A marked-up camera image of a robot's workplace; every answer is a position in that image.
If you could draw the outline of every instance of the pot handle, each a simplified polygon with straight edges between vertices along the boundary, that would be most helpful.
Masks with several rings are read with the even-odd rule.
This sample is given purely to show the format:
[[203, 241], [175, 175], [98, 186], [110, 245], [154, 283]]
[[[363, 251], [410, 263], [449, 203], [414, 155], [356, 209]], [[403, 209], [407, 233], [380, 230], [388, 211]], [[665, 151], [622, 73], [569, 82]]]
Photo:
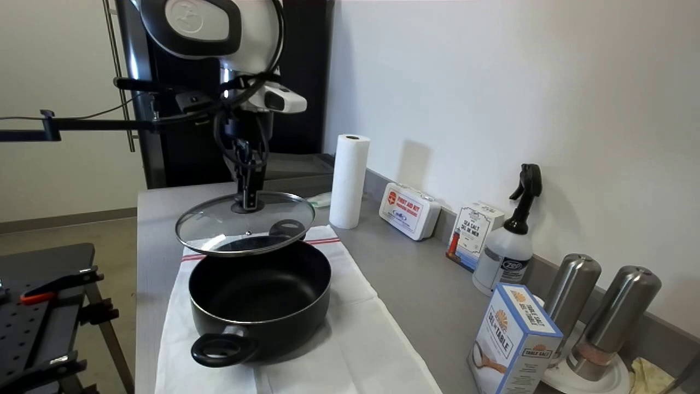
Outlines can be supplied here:
[[193, 345], [191, 355], [201, 367], [223, 368], [242, 363], [254, 357], [258, 350], [261, 345], [257, 340], [205, 333]]

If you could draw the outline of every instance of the paper towel roll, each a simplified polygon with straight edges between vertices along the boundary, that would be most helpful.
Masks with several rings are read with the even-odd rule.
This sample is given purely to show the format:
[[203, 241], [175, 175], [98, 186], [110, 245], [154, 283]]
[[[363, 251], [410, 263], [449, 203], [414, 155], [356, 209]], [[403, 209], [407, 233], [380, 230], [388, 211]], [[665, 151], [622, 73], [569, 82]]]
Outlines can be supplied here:
[[331, 190], [331, 223], [335, 229], [354, 229], [359, 223], [368, 154], [371, 139], [356, 133], [337, 139]]

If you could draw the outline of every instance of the cardboard box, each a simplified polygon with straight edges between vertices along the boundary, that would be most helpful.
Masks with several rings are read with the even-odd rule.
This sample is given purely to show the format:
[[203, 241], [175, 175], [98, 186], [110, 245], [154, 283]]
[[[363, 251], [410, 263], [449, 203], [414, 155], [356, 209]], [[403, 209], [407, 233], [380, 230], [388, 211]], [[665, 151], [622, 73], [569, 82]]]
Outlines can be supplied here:
[[501, 229], [506, 213], [490, 203], [473, 203], [459, 211], [447, 257], [467, 269], [476, 272], [484, 251], [484, 239]]
[[469, 363], [481, 394], [532, 394], [563, 342], [523, 286], [496, 286]]
[[433, 237], [441, 201], [401, 185], [390, 182], [379, 206], [379, 218], [414, 241]]

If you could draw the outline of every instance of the white cloth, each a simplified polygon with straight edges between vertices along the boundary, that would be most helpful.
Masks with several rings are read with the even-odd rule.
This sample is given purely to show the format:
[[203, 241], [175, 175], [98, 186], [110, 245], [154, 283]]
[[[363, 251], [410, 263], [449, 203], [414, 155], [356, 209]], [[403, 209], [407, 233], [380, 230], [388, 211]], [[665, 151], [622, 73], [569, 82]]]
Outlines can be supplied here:
[[312, 229], [306, 244], [332, 268], [328, 325], [293, 357], [258, 367], [203, 368], [191, 360], [200, 338], [189, 279], [201, 257], [184, 252], [170, 293], [161, 355], [158, 394], [431, 394], [430, 368], [363, 279], [331, 226]]

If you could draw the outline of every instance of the black cooking pot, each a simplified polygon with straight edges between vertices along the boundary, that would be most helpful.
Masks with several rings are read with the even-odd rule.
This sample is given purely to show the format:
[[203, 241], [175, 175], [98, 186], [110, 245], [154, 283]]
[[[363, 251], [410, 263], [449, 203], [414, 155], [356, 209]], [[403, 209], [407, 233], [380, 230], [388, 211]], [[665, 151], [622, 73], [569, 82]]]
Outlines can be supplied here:
[[331, 265], [308, 244], [258, 257], [205, 257], [191, 277], [201, 367], [265, 361], [303, 348], [328, 312]]

